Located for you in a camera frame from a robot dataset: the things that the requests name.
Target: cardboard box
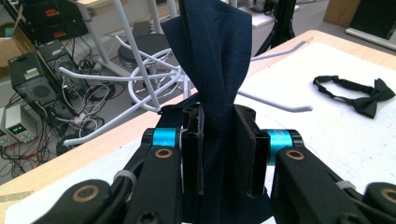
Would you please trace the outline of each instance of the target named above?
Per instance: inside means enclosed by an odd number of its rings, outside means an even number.
[[[330,0],[323,20],[349,27],[360,3],[361,0]]]
[[[18,26],[21,19],[22,7],[15,23],[0,25],[0,77],[9,75],[8,60],[22,54],[35,51],[35,47],[30,42],[26,34]],[[12,28],[11,37],[6,37],[6,29]]]

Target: black bow tie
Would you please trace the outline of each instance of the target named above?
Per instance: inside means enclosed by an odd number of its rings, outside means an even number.
[[[343,96],[333,95],[331,92],[327,91],[326,88],[320,85],[321,82],[333,81],[341,87],[352,91],[361,91],[368,95],[369,97],[361,97],[357,99],[349,99]],[[395,96],[395,93],[385,84],[385,82],[379,78],[375,80],[375,86],[363,86],[361,84],[351,82],[345,79],[340,79],[338,76],[323,76],[315,77],[314,84],[318,87],[320,92],[329,95],[333,99],[341,99],[347,104],[352,105],[355,110],[371,119],[375,117],[377,102],[383,102],[391,99]]]

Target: blue joint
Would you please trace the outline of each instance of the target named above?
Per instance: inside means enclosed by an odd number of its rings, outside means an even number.
[[[270,148],[271,155],[268,165],[275,165],[276,153],[284,147],[293,147],[293,141],[287,130],[266,130],[271,137]]]
[[[153,146],[175,147],[176,142],[176,128],[156,128],[152,139]]]

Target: robotic arm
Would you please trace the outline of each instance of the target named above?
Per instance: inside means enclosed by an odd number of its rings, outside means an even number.
[[[373,183],[360,195],[304,147],[298,132],[262,130],[254,110],[234,111],[233,150],[246,195],[263,194],[267,164],[276,165],[276,223],[396,223],[395,185]],[[35,223],[181,223],[182,192],[204,193],[204,119],[194,105],[183,110],[186,129],[147,129],[111,186],[78,183]]]

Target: green display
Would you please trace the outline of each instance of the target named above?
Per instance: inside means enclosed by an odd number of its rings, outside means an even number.
[[[10,128],[8,128],[13,134],[18,134],[26,131],[26,129],[19,123],[17,125],[14,125]]]

